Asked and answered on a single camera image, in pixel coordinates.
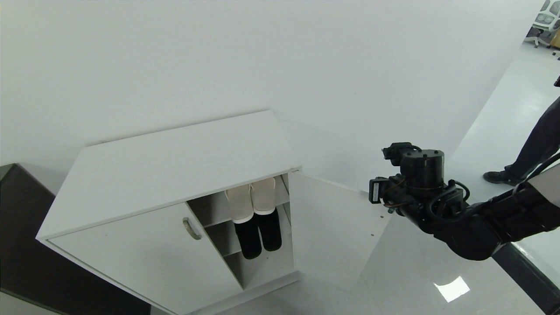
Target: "white cabinet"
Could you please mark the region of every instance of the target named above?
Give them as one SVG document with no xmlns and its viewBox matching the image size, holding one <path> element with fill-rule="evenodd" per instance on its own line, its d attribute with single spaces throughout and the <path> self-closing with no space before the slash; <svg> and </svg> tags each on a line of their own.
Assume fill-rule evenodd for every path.
<svg viewBox="0 0 560 315">
<path fill-rule="evenodd" d="M 283 244 L 246 260 L 223 191 L 269 177 Z M 84 148 L 37 238 L 167 313 L 215 314 L 298 271 L 350 289 L 385 213 L 303 173 L 264 111 Z"/>
</svg>

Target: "open cabinet door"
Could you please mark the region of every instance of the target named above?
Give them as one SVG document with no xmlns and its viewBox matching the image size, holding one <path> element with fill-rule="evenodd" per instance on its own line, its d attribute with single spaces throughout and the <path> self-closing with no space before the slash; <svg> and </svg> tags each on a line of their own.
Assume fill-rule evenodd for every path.
<svg viewBox="0 0 560 315">
<path fill-rule="evenodd" d="M 288 182 L 295 268 L 351 289 L 389 222 L 387 209 L 366 192 L 302 172 Z"/>
</svg>

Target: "black pants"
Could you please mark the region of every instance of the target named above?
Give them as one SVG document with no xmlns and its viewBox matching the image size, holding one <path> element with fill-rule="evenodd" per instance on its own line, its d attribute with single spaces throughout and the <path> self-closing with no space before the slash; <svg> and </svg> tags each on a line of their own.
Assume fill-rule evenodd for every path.
<svg viewBox="0 0 560 315">
<path fill-rule="evenodd" d="M 525 179 L 539 164 L 554 155 L 560 147 L 560 98 L 540 117 L 525 141 L 517 160 L 506 166 L 511 175 Z"/>
</svg>

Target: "shoe sole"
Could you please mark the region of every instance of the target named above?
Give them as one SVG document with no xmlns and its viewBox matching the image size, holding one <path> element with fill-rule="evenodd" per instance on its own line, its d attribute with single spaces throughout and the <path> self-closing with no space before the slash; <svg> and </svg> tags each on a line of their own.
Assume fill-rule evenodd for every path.
<svg viewBox="0 0 560 315">
<path fill-rule="evenodd" d="M 482 175 L 482 178 L 486 180 L 488 183 L 492 183 L 492 184 L 506 184 L 512 187 L 515 187 L 518 184 L 514 182 L 504 182 L 503 180 L 492 180 L 490 178 L 487 178 L 485 175 Z"/>
</svg>

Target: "cabinet handle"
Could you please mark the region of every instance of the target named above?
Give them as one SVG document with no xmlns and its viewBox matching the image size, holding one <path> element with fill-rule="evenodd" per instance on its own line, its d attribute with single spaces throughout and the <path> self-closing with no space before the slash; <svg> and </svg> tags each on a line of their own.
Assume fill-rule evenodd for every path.
<svg viewBox="0 0 560 315">
<path fill-rule="evenodd" d="M 192 238 L 194 238 L 195 240 L 199 240 L 202 238 L 201 235 L 198 235 L 194 230 L 193 227 L 190 226 L 190 222 L 189 222 L 189 218 L 183 218 L 183 225 L 185 226 L 185 229 L 187 232 L 189 232 L 190 236 Z"/>
</svg>

